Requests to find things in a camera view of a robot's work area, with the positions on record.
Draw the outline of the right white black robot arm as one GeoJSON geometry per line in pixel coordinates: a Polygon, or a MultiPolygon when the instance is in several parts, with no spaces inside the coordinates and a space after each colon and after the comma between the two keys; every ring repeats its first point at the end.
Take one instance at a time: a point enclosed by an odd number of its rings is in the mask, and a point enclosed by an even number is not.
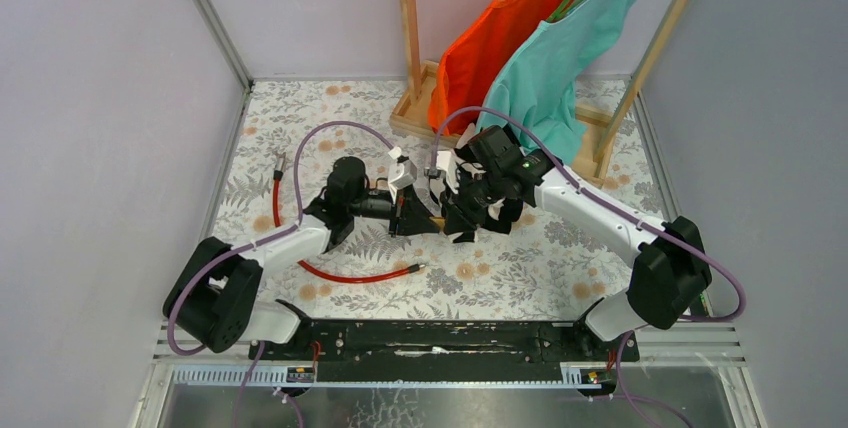
{"type": "Polygon", "coordinates": [[[428,175],[443,183],[432,196],[455,242],[474,240],[480,229],[508,234],[524,208],[534,207],[576,225],[630,266],[628,287],[580,317],[573,344],[583,358],[601,358],[627,331],[671,328],[712,282],[693,222],[665,222],[627,206],[582,182],[546,150],[524,150],[505,127],[490,126],[460,147],[436,151],[428,175]]]}

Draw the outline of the brass padlock with shackle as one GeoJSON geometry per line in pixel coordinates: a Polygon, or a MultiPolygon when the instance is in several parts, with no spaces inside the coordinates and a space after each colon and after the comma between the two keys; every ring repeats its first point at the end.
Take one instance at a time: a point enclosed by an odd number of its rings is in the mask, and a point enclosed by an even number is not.
{"type": "Polygon", "coordinates": [[[445,219],[442,217],[431,217],[430,221],[436,225],[440,231],[444,230],[445,227],[445,219]]]}

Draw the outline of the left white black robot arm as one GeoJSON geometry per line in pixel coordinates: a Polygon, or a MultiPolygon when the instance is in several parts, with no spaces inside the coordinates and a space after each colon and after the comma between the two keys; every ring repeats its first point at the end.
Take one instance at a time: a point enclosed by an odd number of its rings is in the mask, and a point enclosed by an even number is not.
{"type": "Polygon", "coordinates": [[[399,168],[401,187],[374,189],[362,160],[340,158],[299,223],[241,247],[216,237],[202,240],[163,303],[172,351],[189,352],[175,338],[182,329],[214,353],[247,341],[270,342],[288,359],[304,355],[311,335],[301,325],[303,314],[282,302],[258,301],[260,285],[273,270],[336,248],[359,218],[387,221],[392,236],[439,233],[440,224],[412,185],[410,160],[402,158],[399,168]]]}

